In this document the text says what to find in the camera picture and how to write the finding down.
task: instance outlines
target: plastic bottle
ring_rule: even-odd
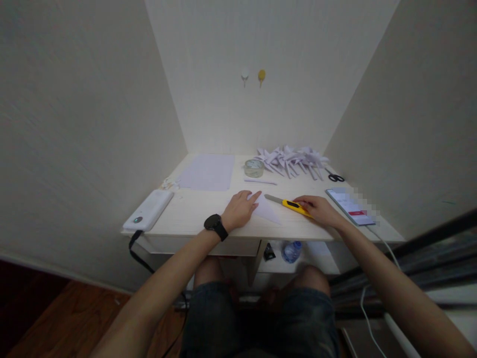
[[[286,262],[292,264],[300,257],[301,252],[302,243],[300,241],[294,241],[285,246],[282,251],[282,257]]]

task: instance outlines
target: leg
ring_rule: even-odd
[[[195,273],[181,357],[225,357],[241,350],[238,319],[217,257]]]
[[[205,283],[219,281],[225,281],[219,259],[215,256],[207,256],[195,272],[194,289]]]
[[[334,308],[326,276],[307,266],[278,297],[281,311],[273,335],[277,353],[288,356],[339,356]]]
[[[315,266],[307,265],[293,281],[294,288],[309,287],[331,297],[328,279],[324,273]]]
[[[283,289],[278,292],[273,302],[272,310],[276,312],[280,311],[283,306],[283,302],[288,297],[290,292],[295,288],[301,287],[312,288],[323,292],[328,297],[331,296],[328,279],[324,273],[315,266],[307,265],[297,277],[291,280]]]

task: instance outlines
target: phone screen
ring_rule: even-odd
[[[374,221],[367,215],[367,212],[361,210],[359,204],[347,193],[344,189],[340,188],[339,192],[333,189],[326,190],[326,193],[331,199],[340,207],[341,210],[358,226],[362,225],[374,225]]]

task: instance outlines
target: left hand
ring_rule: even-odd
[[[254,195],[247,200],[247,197],[252,194],[251,191],[242,190],[232,196],[232,200],[225,208],[224,213],[221,215],[222,225],[225,227],[228,233],[232,230],[245,226],[250,220],[253,211],[257,208],[258,203],[255,201],[262,194],[261,191],[257,191]]]

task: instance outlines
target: hand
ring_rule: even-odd
[[[225,208],[222,217],[222,225],[225,227],[228,233],[232,230],[245,226],[250,220],[253,211],[257,208],[258,203],[255,201],[258,199],[261,191],[256,192],[247,200],[247,197],[252,194],[251,191],[242,190],[232,196],[230,203]]]
[[[319,224],[328,225],[335,229],[349,224],[324,197],[303,195],[297,197],[294,202],[300,204]]]

